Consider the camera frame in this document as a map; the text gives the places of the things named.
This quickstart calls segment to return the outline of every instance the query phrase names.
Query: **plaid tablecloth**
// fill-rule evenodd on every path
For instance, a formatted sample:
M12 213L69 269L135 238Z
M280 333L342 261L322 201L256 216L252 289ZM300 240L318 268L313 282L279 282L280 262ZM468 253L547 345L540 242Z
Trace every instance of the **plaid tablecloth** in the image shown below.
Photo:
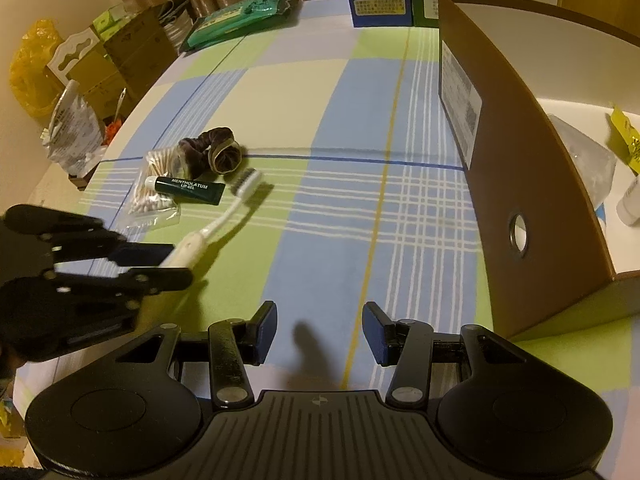
M385 392L392 372L376 366L364 341L365 301L439 332L491 323L478 227L438 98L438 50L437 30L356 29L347 0L320 0L303 6L294 27L180 57L116 136L78 211L116 227L148 150L228 126L270 193L247 222L236 215L200 266L202 280L162 320L204 330L273 300L278 333L266 364L249 370L256 393ZM226 190L218 207L183 205L178 225L134 239L178 242L231 200ZM102 260L72 269L118 271ZM624 320L523 344L609 403L615 430L600 465L607 478L636 478L639 335ZM104 350L23 367L16 405L24 412L43 387ZM208 396L197 370L186 381Z

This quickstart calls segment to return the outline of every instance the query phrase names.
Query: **yellow stripe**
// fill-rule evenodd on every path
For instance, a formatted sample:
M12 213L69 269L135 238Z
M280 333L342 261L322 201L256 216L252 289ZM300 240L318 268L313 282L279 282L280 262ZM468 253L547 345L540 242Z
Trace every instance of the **yellow stripe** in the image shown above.
M389 130L386 133L385 160L389 160L391 155L391 141L394 136L394 125L396 123L396 108L398 108L398 98L400 96L400 86L402 84L402 76L404 74L404 65L406 56L409 52L409 36L411 29L407 29L406 41L404 42L404 53L400 63L400 72L398 74L398 82L396 83L396 92L394 93L394 102L391 108L391 118L389 119ZM360 290L360 299L358 300L358 313L356 314L353 331L351 332L351 343L349 344L349 353L347 354L347 362L344 365L344 374L340 382L340 389L346 390L349 384L349 374L353 367L353 359L358 347L358 337L360 336L360 327L362 325L362 307L367 300L367 290L369 289L369 279L371 277L371 266L373 264L373 256L376 253L376 243L378 242L378 231L380 230L380 217L382 216L382 204L385 199L386 178L389 172L389 165L385 164L382 169L382 179L380 180L380 193L378 194L378 206L376 207L376 217L373 221L373 232L371 234L371 242L369 245L369 254L367 255L367 266L364 270L364 280L362 281L362 289Z

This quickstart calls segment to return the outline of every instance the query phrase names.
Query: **green tissue pack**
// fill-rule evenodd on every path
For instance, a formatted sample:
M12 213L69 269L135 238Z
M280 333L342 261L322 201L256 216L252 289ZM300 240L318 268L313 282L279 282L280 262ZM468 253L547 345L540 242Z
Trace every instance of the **green tissue pack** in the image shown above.
M181 52L260 32L284 23L297 0L243 0L196 20Z

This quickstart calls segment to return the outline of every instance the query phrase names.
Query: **white toothbrush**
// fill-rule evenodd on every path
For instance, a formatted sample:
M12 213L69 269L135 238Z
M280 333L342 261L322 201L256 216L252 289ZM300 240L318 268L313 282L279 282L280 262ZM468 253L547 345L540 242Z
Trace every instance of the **white toothbrush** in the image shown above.
M236 196L231 206L220 218L216 218L199 231L187 234L165 258L164 262L160 264L160 267L187 267L193 269L207 251L213 235L238 211L242 203L248 202L255 194L261 181L262 173L260 171L254 170L254 168L244 170L229 186L231 193Z

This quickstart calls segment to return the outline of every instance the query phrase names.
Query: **ribbed black surface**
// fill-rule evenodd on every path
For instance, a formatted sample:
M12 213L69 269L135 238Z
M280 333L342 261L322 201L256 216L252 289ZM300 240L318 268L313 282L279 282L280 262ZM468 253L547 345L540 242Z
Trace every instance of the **ribbed black surface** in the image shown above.
M140 478L497 479L449 453L422 415L389 409L375 392L265 392L252 408L215 416L187 453ZM597 478L583 473L574 480Z

